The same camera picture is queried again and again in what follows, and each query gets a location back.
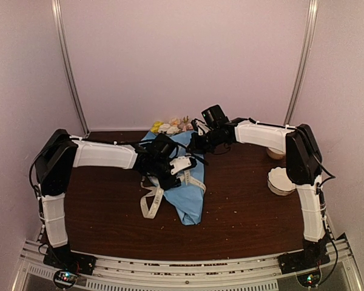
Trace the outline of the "left aluminium frame post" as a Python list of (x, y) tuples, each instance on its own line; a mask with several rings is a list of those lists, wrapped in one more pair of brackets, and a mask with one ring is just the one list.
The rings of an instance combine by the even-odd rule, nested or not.
[(79, 119), (79, 123), (81, 129), (85, 135), (90, 133), (89, 126), (86, 121), (86, 117), (84, 114), (83, 107), (81, 105), (81, 101), (78, 95), (78, 89), (75, 82), (75, 76), (72, 69), (72, 64), (70, 61), (69, 50), (67, 46), (65, 28), (64, 28), (64, 21), (62, 17), (62, 9), (61, 9), (61, 1), (59, 0), (52, 0), (52, 13), (53, 19), (55, 22), (56, 32), (58, 35), (58, 42), (61, 51), (63, 66), (64, 66), (64, 73), (66, 76), (66, 80), (69, 86), (70, 97), (73, 102), (73, 106), (76, 112), (76, 115)]

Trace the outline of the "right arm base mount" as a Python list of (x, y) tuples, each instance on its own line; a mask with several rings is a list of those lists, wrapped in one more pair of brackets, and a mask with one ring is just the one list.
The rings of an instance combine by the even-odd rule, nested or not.
[(321, 255), (317, 259), (307, 259), (304, 250), (284, 253), (278, 257), (279, 267), (283, 275), (308, 269), (317, 269), (318, 266), (327, 264), (330, 261), (330, 257), (327, 254)]

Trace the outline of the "front aluminium rail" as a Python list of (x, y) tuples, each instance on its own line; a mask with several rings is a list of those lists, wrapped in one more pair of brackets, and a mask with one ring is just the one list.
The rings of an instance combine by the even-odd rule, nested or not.
[(328, 244), (330, 262), (283, 273), (278, 255), (209, 261), (151, 261), (96, 256), (93, 273), (81, 275), (71, 290), (304, 290), (300, 283), (320, 271), (318, 290), (364, 290), (346, 239)]

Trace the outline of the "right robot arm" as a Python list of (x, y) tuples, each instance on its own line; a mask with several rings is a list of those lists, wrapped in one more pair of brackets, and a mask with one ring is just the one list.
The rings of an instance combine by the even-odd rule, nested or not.
[(252, 118), (230, 120), (219, 105), (202, 111), (203, 119), (191, 121), (194, 133), (188, 148), (199, 154), (212, 153), (219, 145), (254, 144), (283, 155), (288, 180), (300, 198), (304, 232), (299, 263), (310, 268), (322, 258), (329, 240), (326, 230), (326, 203), (322, 191), (327, 170), (315, 136), (307, 124), (296, 127), (274, 125)]

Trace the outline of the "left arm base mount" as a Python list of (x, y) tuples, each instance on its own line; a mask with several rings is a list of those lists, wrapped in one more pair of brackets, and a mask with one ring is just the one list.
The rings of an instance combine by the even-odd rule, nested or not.
[(96, 257), (80, 253), (72, 253), (68, 258), (57, 259), (51, 253), (45, 255), (43, 263), (56, 269), (68, 270), (75, 274), (92, 275)]

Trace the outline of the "plain white bowl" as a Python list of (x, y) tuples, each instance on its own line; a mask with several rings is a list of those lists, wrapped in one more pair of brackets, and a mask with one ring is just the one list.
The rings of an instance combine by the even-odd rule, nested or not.
[(280, 150), (277, 150), (277, 149), (272, 149), (270, 147), (266, 148), (266, 152), (267, 152), (268, 156), (274, 160), (282, 160), (286, 156), (286, 153), (284, 153)]

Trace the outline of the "blue wrapping paper sheet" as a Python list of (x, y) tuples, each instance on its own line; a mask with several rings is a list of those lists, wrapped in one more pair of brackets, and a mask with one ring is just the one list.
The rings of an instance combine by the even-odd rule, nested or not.
[[(194, 168), (189, 170), (194, 178), (204, 183), (204, 164), (198, 162)], [(152, 186), (158, 185), (156, 178), (149, 178), (149, 181)], [(199, 187), (191, 184), (185, 185), (184, 182), (181, 182), (179, 187), (164, 190), (163, 198), (175, 207), (181, 223), (185, 226), (196, 225), (201, 222), (204, 193)]]

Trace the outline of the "cream printed ribbon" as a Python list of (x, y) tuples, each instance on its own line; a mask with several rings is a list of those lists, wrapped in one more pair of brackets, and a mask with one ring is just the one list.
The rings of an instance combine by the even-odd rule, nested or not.
[[(144, 186), (144, 182), (146, 180), (146, 176), (142, 176), (140, 186), (142, 189), (149, 190), (149, 192), (142, 196), (140, 199), (140, 208), (142, 216), (146, 219), (154, 219), (156, 217), (158, 209), (160, 208), (160, 204), (164, 195), (164, 190), (157, 186)], [(185, 185), (193, 185), (195, 187), (199, 187), (203, 193), (206, 193), (206, 186), (200, 180), (197, 180), (190, 174), (190, 170), (185, 170), (182, 175), (178, 175), (177, 178), (184, 182)]]

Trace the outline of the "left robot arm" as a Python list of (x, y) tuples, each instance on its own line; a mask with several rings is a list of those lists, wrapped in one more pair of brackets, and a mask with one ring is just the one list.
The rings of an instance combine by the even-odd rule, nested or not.
[(153, 176), (163, 190), (178, 187), (178, 173), (190, 166), (184, 157), (172, 156), (178, 144), (164, 134), (141, 141), (95, 141), (58, 129), (33, 161), (33, 185), (39, 217), (47, 232), (51, 258), (62, 269), (75, 264), (66, 232), (64, 198), (72, 170), (77, 167), (116, 167)]

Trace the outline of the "right aluminium frame post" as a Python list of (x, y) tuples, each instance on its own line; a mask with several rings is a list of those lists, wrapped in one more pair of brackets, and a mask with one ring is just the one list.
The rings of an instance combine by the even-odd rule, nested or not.
[(288, 109), (286, 111), (285, 120), (283, 122), (284, 125), (289, 125), (291, 123), (301, 94), (302, 85), (308, 65), (308, 60), (311, 54), (311, 49), (314, 41), (318, 10), (319, 10), (319, 1), (310, 0), (308, 6), (307, 18), (305, 22), (305, 31), (302, 42), (302, 49), (300, 52), (300, 59), (298, 62), (297, 73), (295, 75), (295, 81), (292, 88)]

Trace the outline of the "aluminium frame post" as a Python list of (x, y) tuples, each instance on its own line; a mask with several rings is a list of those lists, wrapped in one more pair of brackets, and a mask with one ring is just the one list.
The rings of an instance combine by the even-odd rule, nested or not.
[(319, 10), (319, 1), (310, 0), (308, 6), (307, 18), (305, 22), (305, 31), (302, 42), (302, 49), (300, 52), (300, 59), (298, 62), (297, 73), (295, 75), (295, 81), (292, 88), (288, 109), (286, 111), (285, 120), (283, 122), (284, 125), (289, 125), (291, 123), (301, 94), (302, 85), (308, 65), (308, 60), (311, 54), (311, 49), (314, 41), (318, 10)]
[(79, 119), (79, 123), (81, 129), (85, 135), (90, 133), (89, 126), (86, 121), (86, 117), (84, 114), (83, 107), (81, 105), (81, 101), (78, 95), (78, 89), (75, 82), (75, 76), (72, 69), (72, 64), (70, 61), (69, 50), (67, 46), (65, 28), (64, 28), (64, 21), (62, 17), (62, 9), (61, 9), (61, 1), (59, 0), (52, 0), (52, 13), (53, 19), (55, 22), (56, 32), (58, 35), (58, 42), (61, 51), (63, 66), (64, 66), (64, 73), (66, 76), (66, 80), (69, 86), (70, 97), (73, 102), (73, 106), (76, 112), (76, 115)]

